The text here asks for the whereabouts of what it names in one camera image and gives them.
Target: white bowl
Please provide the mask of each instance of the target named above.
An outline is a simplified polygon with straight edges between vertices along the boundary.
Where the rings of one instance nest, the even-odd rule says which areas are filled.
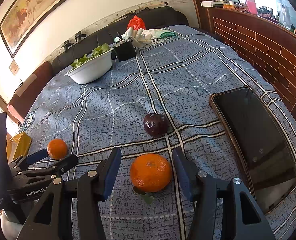
[[[103,76],[112,66],[111,51],[109,51],[88,60],[78,68],[69,70],[66,74],[79,85],[92,82]]]

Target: orange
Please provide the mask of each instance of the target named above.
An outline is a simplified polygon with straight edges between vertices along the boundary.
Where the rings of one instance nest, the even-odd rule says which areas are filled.
[[[48,143],[48,154],[55,160],[60,160],[67,155],[68,147],[64,140],[53,139]]]
[[[144,192],[162,190],[171,180],[170,163],[158,154],[148,153],[137,157],[130,167],[130,179]]]

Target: table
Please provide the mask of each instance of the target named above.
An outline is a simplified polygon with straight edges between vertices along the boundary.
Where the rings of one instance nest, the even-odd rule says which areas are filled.
[[[235,152],[208,104],[209,95],[247,84],[261,96],[286,131],[296,158],[296,122],[272,85],[235,51],[187,26],[171,26],[176,37],[154,40],[137,56],[114,62],[100,79],[78,85],[58,73],[43,89],[27,115],[23,130],[32,138],[29,153],[62,138],[78,165],[64,179],[95,169],[118,146],[122,162],[110,198],[99,204],[107,239],[185,239],[194,210],[177,180],[147,205],[132,190],[129,169],[144,153],[168,160],[168,149],[183,145],[188,159],[215,178],[239,176]],[[170,121],[166,136],[150,137],[143,128],[147,113],[164,113]],[[53,163],[43,160],[30,169]],[[221,205],[218,207],[220,217]],[[287,239],[296,227],[296,189],[267,219],[276,239]],[[72,204],[74,239],[79,239],[76,201]],[[219,238],[219,222],[215,239]]]

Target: black leather sofa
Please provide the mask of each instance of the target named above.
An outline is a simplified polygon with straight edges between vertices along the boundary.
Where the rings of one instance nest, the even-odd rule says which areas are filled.
[[[131,14],[128,17],[122,18],[121,20],[90,34],[86,38],[83,38],[80,43],[76,43],[75,45],[71,46],[67,52],[62,52],[59,54],[52,62],[54,75],[56,75],[65,67],[69,66],[76,58],[81,58],[84,54],[90,53],[94,48],[98,47],[98,45],[102,45],[103,43],[114,43],[114,38],[117,37],[117,32],[125,33],[128,23],[134,15],[135,14]],[[186,16],[181,12],[174,10],[170,6],[143,10],[136,15],[143,19],[147,30],[160,29],[172,25],[189,26]],[[215,34],[201,30],[197,27],[192,28],[209,34],[215,39],[223,42],[221,38]]]

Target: yellow box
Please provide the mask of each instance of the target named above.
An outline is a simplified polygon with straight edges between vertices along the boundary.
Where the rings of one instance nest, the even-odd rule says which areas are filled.
[[[25,132],[13,136],[7,143],[8,163],[20,156],[26,156],[32,139]]]

